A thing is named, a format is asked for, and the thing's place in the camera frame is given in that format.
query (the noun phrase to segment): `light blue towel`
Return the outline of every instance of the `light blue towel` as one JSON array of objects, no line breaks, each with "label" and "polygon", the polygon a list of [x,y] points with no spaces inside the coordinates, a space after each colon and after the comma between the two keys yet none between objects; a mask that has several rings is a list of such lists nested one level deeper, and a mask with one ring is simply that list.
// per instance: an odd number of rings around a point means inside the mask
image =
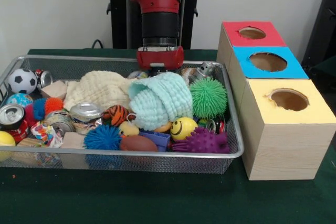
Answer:
[{"label": "light blue towel", "polygon": [[193,118],[193,99],[183,78],[166,72],[134,81],[129,88],[130,108],[137,115],[133,123],[153,131],[186,116]]}]

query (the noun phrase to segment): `wire mesh basket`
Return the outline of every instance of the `wire mesh basket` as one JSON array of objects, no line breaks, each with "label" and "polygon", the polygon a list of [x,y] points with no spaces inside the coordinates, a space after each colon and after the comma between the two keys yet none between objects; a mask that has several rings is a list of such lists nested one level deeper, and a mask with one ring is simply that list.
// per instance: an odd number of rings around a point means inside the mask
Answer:
[{"label": "wire mesh basket", "polygon": [[[183,68],[195,68],[201,61],[185,61]],[[33,148],[0,146],[0,167],[129,170],[167,173],[216,173],[223,174],[234,158],[240,157],[244,145],[237,112],[227,72],[223,65],[215,65],[215,78],[227,89],[228,108],[226,131],[229,154],[174,153],[174,152],[131,152],[78,150],[63,148]],[[0,77],[1,105],[11,95],[8,76],[18,68],[49,70],[54,80],[80,80],[94,70],[114,71],[127,77],[138,70],[135,59],[33,56],[16,58]]]}]

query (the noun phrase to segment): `brown football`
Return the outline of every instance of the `brown football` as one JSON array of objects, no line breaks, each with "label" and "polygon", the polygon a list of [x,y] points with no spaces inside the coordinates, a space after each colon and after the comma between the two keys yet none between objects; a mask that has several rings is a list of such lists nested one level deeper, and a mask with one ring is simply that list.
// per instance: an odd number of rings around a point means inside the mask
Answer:
[{"label": "brown football", "polygon": [[157,146],[152,140],[144,136],[126,136],[121,140],[120,150],[138,152],[157,152]]}]

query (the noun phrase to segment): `black cable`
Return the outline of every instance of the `black cable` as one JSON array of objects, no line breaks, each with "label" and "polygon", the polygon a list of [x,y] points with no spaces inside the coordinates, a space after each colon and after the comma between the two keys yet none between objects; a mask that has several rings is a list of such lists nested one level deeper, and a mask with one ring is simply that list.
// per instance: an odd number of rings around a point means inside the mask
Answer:
[{"label": "black cable", "polygon": [[100,40],[98,40],[98,39],[96,39],[96,40],[93,42],[93,44],[92,44],[92,47],[91,47],[91,48],[94,48],[94,47],[95,47],[95,45],[96,45],[97,43],[99,43],[99,45],[100,45],[100,48],[104,48],[104,46],[103,46],[103,43],[102,43]]}]

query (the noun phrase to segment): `shape sorter box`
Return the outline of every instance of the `shape sorter box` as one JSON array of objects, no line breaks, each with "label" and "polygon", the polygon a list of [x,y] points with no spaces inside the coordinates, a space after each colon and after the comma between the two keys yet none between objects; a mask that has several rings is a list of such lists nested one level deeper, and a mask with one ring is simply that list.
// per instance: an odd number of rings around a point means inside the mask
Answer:
[{"label": "shape sorter box", "polygon": [[228,74],[239,114],[246,78],[308,79],[288,47],[233,47]]},{"label": "shape sorter box", "polygon": [[217,62],[228,70],[234,56],[233,47],[285,47],[286,43],[271,22],[223,22]]},{"label": "shape sorter box", "polygon": [[250,180],[314,179],[336,131],[311,80],[247,80],[239,122]]}]

